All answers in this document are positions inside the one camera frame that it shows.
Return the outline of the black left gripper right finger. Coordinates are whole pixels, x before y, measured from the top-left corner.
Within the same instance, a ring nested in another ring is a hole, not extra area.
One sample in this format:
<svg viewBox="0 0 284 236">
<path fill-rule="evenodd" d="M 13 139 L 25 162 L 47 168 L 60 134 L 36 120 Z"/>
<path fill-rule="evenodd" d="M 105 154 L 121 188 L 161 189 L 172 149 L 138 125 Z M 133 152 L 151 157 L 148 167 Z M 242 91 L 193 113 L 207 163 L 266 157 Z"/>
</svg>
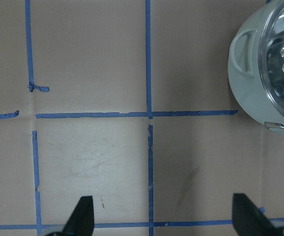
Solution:
<svg viewBox="0 0 284 236">
<path fill-rule="evenodd" d="M 244 193 L 232 196 L 232 226 L 239 236 L 284 236 L 284 223 L 269 220 Z"/>
</svg>

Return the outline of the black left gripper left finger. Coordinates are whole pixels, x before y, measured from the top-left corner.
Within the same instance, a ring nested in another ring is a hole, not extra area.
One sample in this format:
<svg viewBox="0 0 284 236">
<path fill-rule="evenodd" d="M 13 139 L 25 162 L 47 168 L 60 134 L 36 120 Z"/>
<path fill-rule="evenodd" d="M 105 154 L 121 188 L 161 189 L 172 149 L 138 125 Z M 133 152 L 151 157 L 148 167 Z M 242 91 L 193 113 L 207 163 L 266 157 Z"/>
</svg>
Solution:
<svg viewBox="0 0 284 236">
<path fill-rule="evenodd" d="M 92 196 L 82 196 L 68 221 L 60 230 L 44 236 L 91 236 L 94 232 L 94 206 Z"/>
</svg>

